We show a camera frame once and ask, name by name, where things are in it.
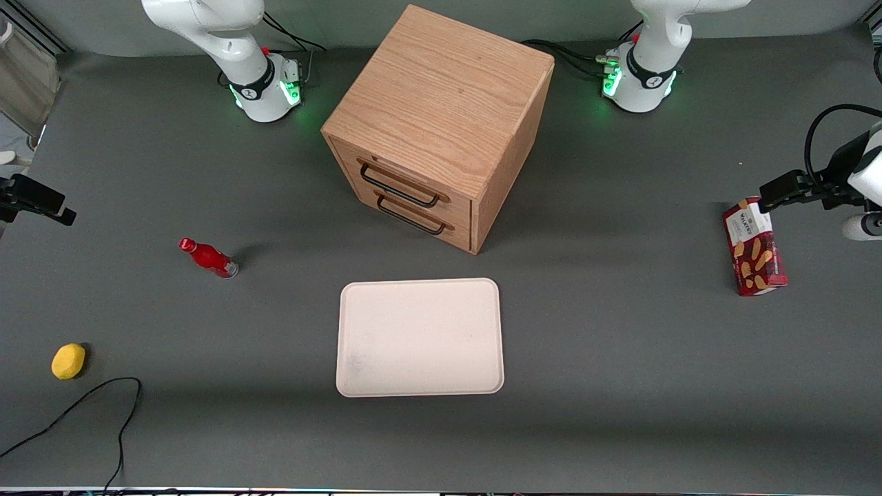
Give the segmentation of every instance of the cable connector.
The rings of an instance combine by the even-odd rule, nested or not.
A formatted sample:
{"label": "cable connector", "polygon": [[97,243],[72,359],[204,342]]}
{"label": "cable connector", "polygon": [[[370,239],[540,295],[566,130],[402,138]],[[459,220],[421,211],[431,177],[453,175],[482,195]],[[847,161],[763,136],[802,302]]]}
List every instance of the cable connector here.
{"label": "cable connector", "polygon": [[618,67],[618,56],[599,55],[594,58],[594,61],[598,64],[609,65],[610,67]]}

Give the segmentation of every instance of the wooden cabinet top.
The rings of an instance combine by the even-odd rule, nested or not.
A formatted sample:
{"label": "wooden cabinet top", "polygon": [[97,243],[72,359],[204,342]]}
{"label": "wooden cabinet top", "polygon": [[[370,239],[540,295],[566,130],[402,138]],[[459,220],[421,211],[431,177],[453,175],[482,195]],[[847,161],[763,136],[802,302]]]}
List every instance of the wooden cabinet top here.
{"label": "wooden cabinet top", "polygon": [[323,132],[480,196],[554,57],[409,5]]}

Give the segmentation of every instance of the red cardboard box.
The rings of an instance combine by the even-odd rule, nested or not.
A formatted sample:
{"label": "red cardboard box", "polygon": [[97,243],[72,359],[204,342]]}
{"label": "red cardboard box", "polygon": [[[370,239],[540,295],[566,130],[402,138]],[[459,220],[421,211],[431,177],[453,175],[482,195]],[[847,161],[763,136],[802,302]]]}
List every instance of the red cardboard box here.
{"label": "red cardboard box", "polygon": [[759,211],[759,197],[743,199],[723,214],[738,294],[755,297],[787,286],[772,219]]}

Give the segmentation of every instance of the gray tabletop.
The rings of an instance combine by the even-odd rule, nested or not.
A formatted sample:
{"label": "gray tabletop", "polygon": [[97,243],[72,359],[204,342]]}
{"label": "gray tabletop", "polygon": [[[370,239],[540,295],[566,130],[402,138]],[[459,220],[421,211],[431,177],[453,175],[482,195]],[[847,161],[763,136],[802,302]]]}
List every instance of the gray tabletop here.
{"label": "gray tabletop", "polygon": [[[207,57],[67,61],[33,176],[79,217],[23,214],[0,244],[0,445],[135,375],[122,485],[882,492],[882,245],[840,235],[854,211],[783,208],[791,285],[741,298],[721,224],[802,167],[820,110],[882,105],[865,28],[695,41],[642,116],[559,64],[477,257],[358,203],[319,135],[370,53],[317,54],[275,124],[245,118]],[[871,124],[829,121],[817,163]],[[183,236],[242,272],[196,267]],[[337,393],[346,284],[476,276],[501,292],[498,394]],[[93,347],[73,382],[49,373],[67,342]],[[132,393],[0,461],[0,485],[103,485]]]}

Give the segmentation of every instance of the wooden drawer cabinet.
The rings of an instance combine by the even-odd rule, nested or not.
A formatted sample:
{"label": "wooden drawer cabinet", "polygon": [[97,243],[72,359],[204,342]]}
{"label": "wooden drawer cabinet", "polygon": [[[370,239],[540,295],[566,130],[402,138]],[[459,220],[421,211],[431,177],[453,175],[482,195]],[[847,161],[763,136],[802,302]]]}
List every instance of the wooden drawer cabinet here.
{"label": "wooden drawer cabinet", "polygon": [[553,68],[410,5],[322,134],[361,202],[478,253],[533,147]]}

